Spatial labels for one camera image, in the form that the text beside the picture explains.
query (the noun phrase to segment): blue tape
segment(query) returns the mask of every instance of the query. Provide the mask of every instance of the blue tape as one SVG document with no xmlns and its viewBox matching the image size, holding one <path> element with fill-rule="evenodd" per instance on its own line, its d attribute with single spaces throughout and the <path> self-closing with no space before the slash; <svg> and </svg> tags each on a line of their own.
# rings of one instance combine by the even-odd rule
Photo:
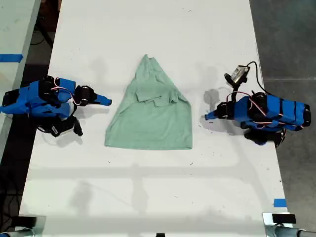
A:
<svg viewBox="0 0 316 237">
<path fill-rule="evenodd" d="M 274 207 L 287 207 L 285 198 L 275 198 Z"/>
<path fill-rule="evenodd" d="M 22 59 L 22 54 L 0 54 L 0 63 L 19 63 Z"/>
</svg>

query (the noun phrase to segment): white table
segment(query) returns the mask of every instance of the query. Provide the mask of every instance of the white table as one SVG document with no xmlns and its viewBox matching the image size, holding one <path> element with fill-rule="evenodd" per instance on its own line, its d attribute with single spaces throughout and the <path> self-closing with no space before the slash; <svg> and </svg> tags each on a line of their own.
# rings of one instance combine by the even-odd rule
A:
<svg viewBox="0 0 316 237">
<path fill-rule="evenodd" d="M 20 63 L 0 63 L 0 100 L 21 85 L 40 0 L 0 0 L 0 54 L 22 54 Z M 0 162 L 12 119 L 0 114 Z"/>
<path fill-rule="evenodd" d="M 191 150 L 104 146 L 146 53 L 191 103 Z M 20 214 L 46 216 L 44 236 L 265 236 L 262 212 L 287 211 L 273 207 L 284 198 L 274 144 L 255 145 L 230 121 L 200 120 L 205 99 L 232 91 L 224 73 L 252 60 L 247 0 L 63 1 L 49 73 L 113 104 L 78 109 L 81 138 L 37 132 Z M 259 91 L 254 68 L 240 89 Z"/>
</svg>

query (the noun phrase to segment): green t-shirt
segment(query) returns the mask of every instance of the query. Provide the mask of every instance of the green t-shirt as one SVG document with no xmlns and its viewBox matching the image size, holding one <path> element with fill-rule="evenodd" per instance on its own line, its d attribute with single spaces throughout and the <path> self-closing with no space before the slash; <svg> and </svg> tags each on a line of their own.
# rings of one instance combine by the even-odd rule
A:
<svg viewBox="0 0 316 237">
<path fill-rule="evenodd" d="M 192 148 L 191 106 L 155 58 L 145 55 L 105 138 L 108 147 Z"/>
</svg>

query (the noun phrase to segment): black cable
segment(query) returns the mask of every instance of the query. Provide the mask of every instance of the black cable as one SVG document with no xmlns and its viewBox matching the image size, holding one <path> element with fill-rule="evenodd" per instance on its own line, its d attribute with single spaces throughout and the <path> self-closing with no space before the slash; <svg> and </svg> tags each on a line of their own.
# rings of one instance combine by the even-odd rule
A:
<svg viewBox="0 0 316 237">
<path fill-rule="evenodd" d="M 43 43 L 44 40 L 45 40 L 45 38 L 43 38 L 43 39 L 42 39 L 40 42 L 38 42 L 38 43 L 31 43 L 30 45 L 39 45 L 39 44 Z"/>
<path fill-rule="evenodd" d="M 237 85 L 237 86 L 234 86 L 233 87 L 233 93 L 232 93 L 232 101 L 233 102 L 236 102 L 236 96 L 237 96 L 237 93 L 234 93 L 235 91 L 238 91 L 240 85 Z"/>
<path fill-rule="evenodd" d="M 255 61 L 251 61 L 250 63 L 247 64 L 247 67 L 248 67 L 250 64 L 252 64 L 252 63 L 256 66 L 256 78 L 257 78 L 257 83 L 258 83 L 258 85 L 260 86 L 260 88 L 261 88 L 265 93 L 267 93 L 268 95 L 272 95 L 271 93 L 267 92 L 267 91 L 262 87 L 262 85 L 261 85 L 260 82 L 259 82 L 259 78 L 258 78 L 258 65 L 257 65 L 257 63 L 256 63 Z"/>
<path fill-rule="evenodd" d="M 78 107 L 78 105 L 76 105 L 75 103 L 73 103 L 73 104 L 74 104 L 74 110 L 73 110 L 73 112 L 70 114 L 70 116 L 69 116 L 69 117 L 71 117 L 71 116 L 73 116 L 73 115 L 74 115 L 74 113 L 76 112 L 77 107 Z"/>
<path fill-rule="evenodd" d="M 17 216 L 18 216 L 18 215 L 19 215 L 19 212 L 20 212 L 20 202 L 19 202 L 19 196 L 18 196 L 18 186 L 17 186 L 16 182 L 13 180 L 13 178 L 11 179 L 11 182 L 13 183 L 14 189 L 15 189 L 15 200 L 16 200 L 16 204 L 18 205 L 18 214 L 17 214 Z"/>
<path fill-rule="evenodd" d="M 12 196 L 12 198 L 11 198 L 9 204 L 8 204 L 8 211 L 9 211 L 9 214 L 10 214 L 10 212 L 11 212 L 10 206 L 11 206 L 11 203 L 13 202 L 13 199 L 14 199 L 14 196 Z"/>
<path fill-rule="evenodd" d="M 50 38 L 50 36 L 48 35 L 47 31 L 44 29 L 43 25 L 41 24 L 40 20 L 38 19 L 36 21 L 36 26 L 39 29 L 40 33 L 42 34 L 42 36 L 44 37 L 44 39 L 46 40 L 47 44 L 53 48 L 54 42 L 53 40 Z"/>
<path fill-rule="evenodd" d="M 37 130 L 43 132 L 43 133 L 50 133 L 50 132 L 46 132 L 45 130 L 42 130 L 32 119 L 32 107 L 30 104 L 26 105 L 29 108 L 29 113 L 28 113 L 28 118 L 30 120 L 30 122 L 36 127 Z"/>
<path fill-rule="evenodd" d="M 8 205 L 8 211 L 9 211 L 9 214 L 6 214 L 4 212 L 4 204 L 5 204 L 5 198 L 8 196 L 7 194 L 7 186 L 6 186 L 6 181 L 2 178 L 2 184 L 3 184 L 3 188 L 4 188 L 4 194 L 3 194 L 3 202 L 1 204 L 1 208 L 0 208 L 0 218 L 1 218 L 1 221 L 0 221 L 0 230 L 6 225 L 6 223 L 12 219 L 12 217 L 9 215 L 10 214 L 10 205 L 14 199 L 14 196 L 12 196 L 12 199 L 11 201 L 9 202 L 9 205 Z M 7 216 L 9 219 L 7 219 L 5 222 L 3 222 L 3 216 Z"/>
</svg>

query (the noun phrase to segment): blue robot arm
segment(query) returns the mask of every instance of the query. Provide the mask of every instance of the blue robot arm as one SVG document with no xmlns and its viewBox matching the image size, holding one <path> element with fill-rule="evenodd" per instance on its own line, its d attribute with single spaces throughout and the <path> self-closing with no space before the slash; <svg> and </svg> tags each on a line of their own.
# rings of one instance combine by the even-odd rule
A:
<svg viewBox="0 0 316 237">
<path fill-rule="evenodd" d="M 225 74 L 225 79 L 234 89 L 232 100 L 220 103 L 216 110 L 205 115 L 205 120 L 236 120 L 240 122 L 242 129 L 249 129 L 245 133 L 247 139 L 259 145 L 263 145 L 267 141 L 274 141 L 276 147 L 284 140 L 287 129 L 299 131 L 310 126 L 309 105 L 276 97 L 264 89 L 266 94 L 263 92 L 253 93 L 253 95 L 244 96 L 236 101 L 236 94 L 241 93 L 238 88 L 242 82 L 247 81 L 246 76 L 249 70 L 248 64 L 247 66 L 238 66 L 232 76 Z"/>
<path fill-rule="evenodd" d="M 73 99 L 74 110 L 68 101 Z M 109 106 L 112 100 L 94 93 L 89 86 L 77 86 L 72 80 L 46 76 L 29 86 L 8 91 L 3 97 L 0 112 L 6 114 L 28 114 L 36 127 L 44 132 L 59 136 L 62 132 L 74 128 L 82 135 L 80 123 L 74 113 L 77 106 L 100 104 Z"/>
</svg>

